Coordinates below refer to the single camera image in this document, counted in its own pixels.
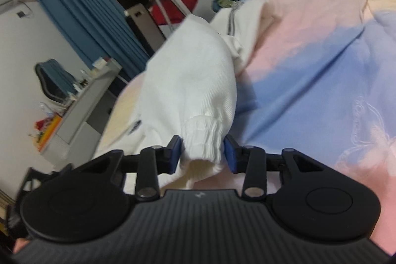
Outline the white zip-up knit jacket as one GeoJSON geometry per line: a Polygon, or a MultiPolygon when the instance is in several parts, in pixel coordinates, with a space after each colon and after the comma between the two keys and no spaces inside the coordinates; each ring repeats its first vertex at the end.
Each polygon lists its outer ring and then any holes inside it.
{"type": "Polygon", "coordinates": [[[181,157],[173,174],[159,175],[162,189],[191,189],[220,173],[236,111],[236,78],[273,22],[270,0],[241,2],[210,22],[187,16],[124,88],[95,155],[113,149],[135,154],[179,136],[181,157]]]}

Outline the white dressing table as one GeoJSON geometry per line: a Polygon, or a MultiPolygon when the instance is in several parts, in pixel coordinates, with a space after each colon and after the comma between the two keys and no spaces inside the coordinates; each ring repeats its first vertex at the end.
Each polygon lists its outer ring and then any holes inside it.
{"type": "Polygon", "coordinates": [[[41,156],[56,171],[67,164],[78,167],[93,158],[117,100],[109,87],[121,69],[118,62],[110,59],[99,70],[99,74],[89,81],[51,134],[41,156]]]}

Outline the pastel pink blue bed cover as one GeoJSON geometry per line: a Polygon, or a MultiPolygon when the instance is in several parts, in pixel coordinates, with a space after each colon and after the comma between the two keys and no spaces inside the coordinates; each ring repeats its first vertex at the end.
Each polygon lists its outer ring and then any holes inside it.
{"type": "Polygon", "coordinates": [[[294,147],[371,188],[395,251],[395,0],[243,0],[231,30],[239,143],[294,147]]]}

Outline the orange box on table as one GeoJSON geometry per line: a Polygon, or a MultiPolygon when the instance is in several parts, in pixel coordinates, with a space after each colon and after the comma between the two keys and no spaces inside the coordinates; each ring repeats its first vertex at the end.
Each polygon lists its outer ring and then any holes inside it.
{"type": "Polygon", "coordinates": [[[62,121],[62,117],[55,114],[53,117],[47,117],[45,119],[36,121],[34,124],[33,140],[34,145],[39,152],[43,150],[46,143],[51,138],[57,127],[62,121]]]}

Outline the wavy black framed mirror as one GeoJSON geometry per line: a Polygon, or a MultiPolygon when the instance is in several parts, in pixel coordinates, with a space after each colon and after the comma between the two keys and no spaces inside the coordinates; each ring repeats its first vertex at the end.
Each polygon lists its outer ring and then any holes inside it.
{"type": "Polygon", "coordinates": [[[55,59],[39,62],[34,66],[34,71],[39,79],[44,95],[56,104],[65,104],[70,95],[75,95],[76,79],[64,70],[55,59]]]}

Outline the blue curtain left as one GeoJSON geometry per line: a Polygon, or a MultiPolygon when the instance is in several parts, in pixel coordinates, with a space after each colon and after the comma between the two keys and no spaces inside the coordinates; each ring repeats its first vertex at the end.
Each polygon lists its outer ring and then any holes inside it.
{"type": "Polygon", "coordinates": [[[99,58],[113,58],[128,80],[145,70],[149,56],[116,0],[38,1],[87,66],[99,58]]]}

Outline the beige ironing board panel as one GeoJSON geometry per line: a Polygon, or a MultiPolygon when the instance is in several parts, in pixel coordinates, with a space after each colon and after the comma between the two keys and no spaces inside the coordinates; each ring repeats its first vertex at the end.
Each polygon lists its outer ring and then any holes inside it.
{"type": "Polygon", "coordinates": [[[124,11],[125,20],[129,28],[145,49],[148,56],[155,55],[166,41],[166,38],[149,11],[141,3],[124,11]]]}

